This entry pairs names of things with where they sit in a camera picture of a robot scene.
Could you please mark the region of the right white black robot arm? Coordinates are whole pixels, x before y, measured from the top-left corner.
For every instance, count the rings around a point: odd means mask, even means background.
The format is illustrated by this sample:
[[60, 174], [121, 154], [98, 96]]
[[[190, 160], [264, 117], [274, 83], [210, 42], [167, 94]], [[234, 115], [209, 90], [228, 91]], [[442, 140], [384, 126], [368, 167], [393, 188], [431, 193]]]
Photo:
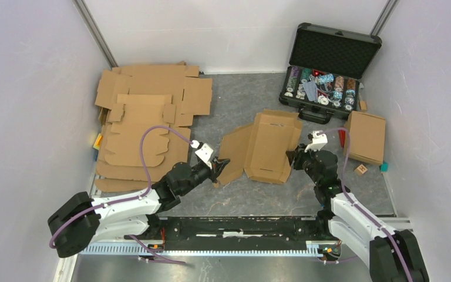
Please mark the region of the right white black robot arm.
[[315, 225], [320, 238], [343, 241], [368, 267], [372, 281], [429, 281], [415, 235], [386, 224], [356, 199], [338, 177], [335, 154], [299, 147], [286, 155], [291, 167], [315, 184], [322, 206]]

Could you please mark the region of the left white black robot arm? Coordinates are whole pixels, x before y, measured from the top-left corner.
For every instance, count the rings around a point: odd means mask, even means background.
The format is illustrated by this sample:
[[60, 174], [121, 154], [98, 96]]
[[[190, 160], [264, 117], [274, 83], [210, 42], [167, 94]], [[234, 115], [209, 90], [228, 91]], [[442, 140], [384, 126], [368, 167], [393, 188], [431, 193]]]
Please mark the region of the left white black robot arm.
[[139, 236], [155, 239], [161, 232], [158, 213], [181, 202], [181, 197], [211, 180], [216, 183], [229, 159], [214, 157], [210, 165], [176, 163], [158, 182], [129, 194], [91, 198], [86, 192], [74, 194], [48, 218], [49, 247], [60, 258], [83, 251], [88, 245], [115, 237]]

